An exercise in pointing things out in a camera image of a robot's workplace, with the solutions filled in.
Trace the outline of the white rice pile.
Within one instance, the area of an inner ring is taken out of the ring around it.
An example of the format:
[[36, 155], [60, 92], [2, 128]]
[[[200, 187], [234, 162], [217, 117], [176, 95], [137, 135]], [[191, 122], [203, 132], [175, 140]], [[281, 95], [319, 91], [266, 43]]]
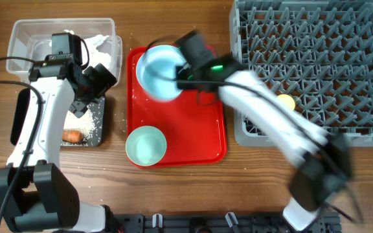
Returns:
[[83, 139], [78, 143], [63, 140], [62, 146], [99, 146], [102, 143], [103, 121], [104, 112], [99, 111], [97, 107], [89, 108], [80, 118], [68, 111], [63, 129], [65, 131], [79, 131], [83, 135]]

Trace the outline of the orange carrot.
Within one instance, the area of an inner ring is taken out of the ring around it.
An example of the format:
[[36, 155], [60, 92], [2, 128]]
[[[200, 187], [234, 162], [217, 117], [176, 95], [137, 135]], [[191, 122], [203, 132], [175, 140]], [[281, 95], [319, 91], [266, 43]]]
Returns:
[[84, 135], [77, 130], [65, 130], [62, 134], [62, 140], [70, 143], [79, 143], [83, 139]]

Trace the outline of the white napkin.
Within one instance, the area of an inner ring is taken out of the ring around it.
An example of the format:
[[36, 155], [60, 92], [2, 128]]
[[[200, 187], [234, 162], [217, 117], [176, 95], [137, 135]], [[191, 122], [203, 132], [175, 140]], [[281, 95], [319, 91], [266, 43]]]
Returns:
[[85, 50], [85, 46], [82, 43], [82, 59], [83, 64], [87, 63], [87, 59], [89, 59], [88, 66], [95, 67], [99, 63], [101, 63], [105, 68], [110, 67], [111, 63], [111, 55], [110, 52], [102, 52], [101, 47], [106, 44], [106, 41], [109, 36], [104, 36], [98, 34], [96, 36], [85, 38], [85, 44], [87, 45], [89, 55], [87, 55], [87, 51]]

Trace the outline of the light blue plate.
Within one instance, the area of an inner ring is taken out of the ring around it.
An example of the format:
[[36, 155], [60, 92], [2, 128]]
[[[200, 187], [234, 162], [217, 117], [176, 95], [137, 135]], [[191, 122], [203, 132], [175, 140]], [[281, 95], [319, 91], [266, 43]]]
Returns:
[[141, 55], [136, 65], [136, 77], [145, 93], [159, 102], [175, 100], [182, 90], [177, 88], [175, 72], [186, 63], [179, 48], [158, 45]]

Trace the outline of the light green bowl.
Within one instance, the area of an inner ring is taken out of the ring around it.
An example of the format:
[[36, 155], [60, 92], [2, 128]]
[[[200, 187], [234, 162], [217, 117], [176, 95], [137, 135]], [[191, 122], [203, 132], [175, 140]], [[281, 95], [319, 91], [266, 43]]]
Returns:
[[153, 126], [141, 126], [133, 130], [126, 140], [126, 154], [138, 166], [157, 164], [164, 157], [166, 149], [166, 137]]

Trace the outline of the yellow plastic cup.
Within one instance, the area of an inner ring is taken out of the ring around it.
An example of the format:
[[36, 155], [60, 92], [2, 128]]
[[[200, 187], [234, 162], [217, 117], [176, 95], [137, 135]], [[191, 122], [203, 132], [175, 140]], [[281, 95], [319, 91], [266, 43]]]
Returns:
[[294, 111], [296, 108], [296, 102], [292, 96], [288, 94], [280, 94], [277, 96], [277, 100], [279, 100], [284, 106], [286, 106], [290, 111]]

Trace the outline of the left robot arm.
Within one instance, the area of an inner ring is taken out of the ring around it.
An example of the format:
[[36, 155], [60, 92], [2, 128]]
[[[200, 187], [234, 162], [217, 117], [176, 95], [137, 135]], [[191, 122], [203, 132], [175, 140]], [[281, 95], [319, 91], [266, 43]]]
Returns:
[[0, 168], [0, 226], [12, 232], [123, 232], [110, 207], [82, 202], [60, 170], [60, 146], [68, 113], [82, 116], [116, 84], [103, 65], [92, 67], [85, 41], [52, 35], [52, 52], [33, 61], [27, 112], [16, 146]]

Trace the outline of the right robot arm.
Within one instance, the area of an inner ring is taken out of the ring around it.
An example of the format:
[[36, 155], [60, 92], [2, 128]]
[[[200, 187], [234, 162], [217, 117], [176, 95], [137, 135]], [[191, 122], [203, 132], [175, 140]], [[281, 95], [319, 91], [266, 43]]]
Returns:
[[175, 41], [186, 63], [178, 67], [175, 81], [180, 89], [213, 92], [226, 105], [243, 113], [267, 135], [296, 168], [289, 184], [291, 199], [283, 217], [293, 230], [311, 226], [332, 198], [346, 190], [357, 212], [363, 213], [354, 191], [349, 139], [324, 128], [287, 108], [258, 78], [232, 55], [217, 56], [196, 30]]

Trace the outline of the black waste tray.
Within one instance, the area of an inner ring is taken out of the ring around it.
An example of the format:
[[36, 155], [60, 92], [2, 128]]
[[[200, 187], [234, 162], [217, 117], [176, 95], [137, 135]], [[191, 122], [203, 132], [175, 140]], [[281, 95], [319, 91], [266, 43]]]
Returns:
[[[21, 134], [21, 130], [25, 121], [25, 117], [27, 114], [28, 103], [30, 99], [30, 90], [23, 89], [19, 92], [16, 104], [16, 112], [14, 115], [13, 126], [11, 130], [10, 141], [15, 146], [19, 140], [19, 136]], [[95, 103], [90, 103], [88, 105], [89, 108], [97, 107], [99, 111], [105, 111], [106, 106], [106, 97], [102, 96], [101, 98], [97, 99]]]

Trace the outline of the grey dishwasher rack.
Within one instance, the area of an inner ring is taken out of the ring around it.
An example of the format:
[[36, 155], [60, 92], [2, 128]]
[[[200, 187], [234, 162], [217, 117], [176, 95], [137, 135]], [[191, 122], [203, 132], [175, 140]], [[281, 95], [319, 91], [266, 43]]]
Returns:
[[235, 1], [234, 57], [296, 110], [373, 147], [373, 1]]

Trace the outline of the red serving tray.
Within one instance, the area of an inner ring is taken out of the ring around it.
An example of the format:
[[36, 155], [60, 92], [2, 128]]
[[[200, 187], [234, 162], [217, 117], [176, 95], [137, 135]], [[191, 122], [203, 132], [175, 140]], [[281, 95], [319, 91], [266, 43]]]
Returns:
[[214, 93], [184, 91], [171, 102], [149, 98], [137, 81], [136, 64], [145, 47], [127, 57], [127, 130], [153, 126], [164, 134], [167, 149], [153, 167], [212, 164], [227, 153], [223, 104]]

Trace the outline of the clear plastic bin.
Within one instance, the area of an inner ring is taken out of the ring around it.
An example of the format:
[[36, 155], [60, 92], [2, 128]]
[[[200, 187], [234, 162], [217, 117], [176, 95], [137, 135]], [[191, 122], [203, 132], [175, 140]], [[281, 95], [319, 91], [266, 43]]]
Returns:
[[56, 18], [22, 19], [16, 21], [8, 45], [8, 56], [18, 56], [35, 61], [44, 60], [52, 53], [52, 35], [69, 32], [82, 39], [98, 34], [109, 36], [102, 52], [110, 52], [108, 68], [116, 79], [122, 67], [122, 39], [116, 34], [115, 22], [111, 18]]

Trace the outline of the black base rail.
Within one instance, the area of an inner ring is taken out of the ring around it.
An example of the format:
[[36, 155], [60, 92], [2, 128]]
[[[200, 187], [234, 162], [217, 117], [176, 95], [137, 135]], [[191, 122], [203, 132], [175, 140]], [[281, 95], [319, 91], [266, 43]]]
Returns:
[[296, 230], [280, 212], [260, 212], [252, 215], [237, 215], [229, 212], [221, 215], [164, 216], [154, 214], [116, 215], [118, 233], [292, 233]]

